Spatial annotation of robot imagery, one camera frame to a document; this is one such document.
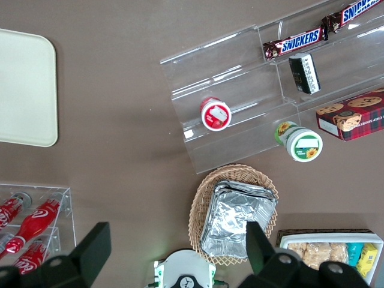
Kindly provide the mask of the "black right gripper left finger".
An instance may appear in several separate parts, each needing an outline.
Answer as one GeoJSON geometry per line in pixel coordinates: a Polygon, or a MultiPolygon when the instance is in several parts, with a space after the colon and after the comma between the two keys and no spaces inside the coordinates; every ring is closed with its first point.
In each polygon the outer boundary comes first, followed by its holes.
{"type": "Polygon", "coordinates": [[[1,287],[91,287],[111,250],[110,223],[99,222],[70,254],[52,257],[26,275],[2,266],[1,287]]]}

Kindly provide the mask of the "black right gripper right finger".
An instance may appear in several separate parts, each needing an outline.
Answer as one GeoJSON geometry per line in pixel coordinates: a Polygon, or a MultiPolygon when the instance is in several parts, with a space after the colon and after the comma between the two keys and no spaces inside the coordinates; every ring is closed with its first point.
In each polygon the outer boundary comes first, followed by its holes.
{"type": "Polygon", "coordinates": [[[297,254],[271,245],[257,222],[248,222],[246,249],[253,273],[240,287],[368,287],[351,266],[324,262],[318,270],[308,267],[297,254]]]}

